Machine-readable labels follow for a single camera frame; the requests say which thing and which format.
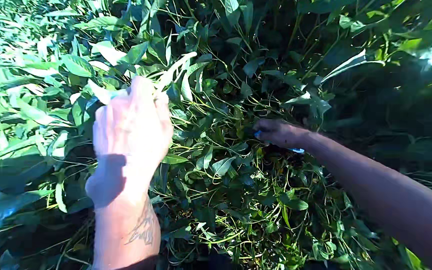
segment wrist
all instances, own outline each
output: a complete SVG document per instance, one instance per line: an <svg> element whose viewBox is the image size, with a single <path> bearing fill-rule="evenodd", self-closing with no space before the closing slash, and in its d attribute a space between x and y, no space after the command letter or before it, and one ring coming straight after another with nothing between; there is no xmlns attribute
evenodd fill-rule
<svg viewBox="0 0 432 270"><path fill-rule="evenodd" d="M300 148L312 152L314 150L314 145L320 136L320 134L308 130L299 136L298 145L301 146Z"/></svg>
<svg viewBox="0 0 432 270"><path fill-rule="evenodd" d="M301 137L301 145L303 149L311 154L315 154L318 150L318 145L321 144L322 139L325 137L317 132L308 131Z"/></svg>
<svg viewBox="0 0 432 270"><path fill-rule="evenodd" d="M127 164L123 157L111 155L98 159L98 167L86 182L86 192L95 209L111 204L137 205L147 198L154 172Z"/></svg>

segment dark skin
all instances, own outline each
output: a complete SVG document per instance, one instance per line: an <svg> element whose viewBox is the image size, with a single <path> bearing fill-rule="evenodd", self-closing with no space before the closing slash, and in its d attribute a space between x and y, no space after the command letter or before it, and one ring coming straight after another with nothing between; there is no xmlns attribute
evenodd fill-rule
<svg viewBox="0 0 432 270"><path fill-rule="evenodd" d="M432 269L432 190L315 132L261 119L260 140L302 148L322 163L357 204Z"/></svg>

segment plant stem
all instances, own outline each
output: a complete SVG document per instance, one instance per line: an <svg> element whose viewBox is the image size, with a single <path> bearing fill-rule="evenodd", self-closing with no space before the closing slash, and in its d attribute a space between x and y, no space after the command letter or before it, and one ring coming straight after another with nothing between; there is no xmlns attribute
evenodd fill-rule
<svg viewBox="0 0 432 270"><path fill-rule="evenodd" d="M286 51L290 50L291 42L293 42L294 36L296 35L296 31L300 27L300 21L302 17L303 15L299 15L299 14L296 17L296 22L294 22L293 32L291 33L291 37L289 38Z"/></svg>

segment forearm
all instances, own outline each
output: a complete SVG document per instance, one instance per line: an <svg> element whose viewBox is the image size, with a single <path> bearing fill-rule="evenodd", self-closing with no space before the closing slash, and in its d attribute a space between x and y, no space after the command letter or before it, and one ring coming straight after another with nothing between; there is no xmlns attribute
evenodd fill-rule
<svg viewBox="0 0 432 270"><path fill-rule="evenodd" d="M432 190L322 135L305 141L370 217L432 266Z"/></svg>
<svg viewBox="0 0 432 270"><path fill-rule="evenodd" d="M95 210L94 269L119 269L159 253L160 228L146 196Z"/></svg>

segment foliage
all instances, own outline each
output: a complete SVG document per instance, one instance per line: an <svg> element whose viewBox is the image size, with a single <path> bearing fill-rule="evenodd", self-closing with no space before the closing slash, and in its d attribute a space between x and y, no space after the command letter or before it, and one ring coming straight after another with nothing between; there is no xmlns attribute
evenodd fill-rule
<svg viewBox="0 0 432 270"><path fill-rule="evenodd" d="M324 132L432 187L432 1L0 1L0 268L92 261L95 110L134 75L170 100L150 197L159 269L423 269L261 117Z"/></svg>

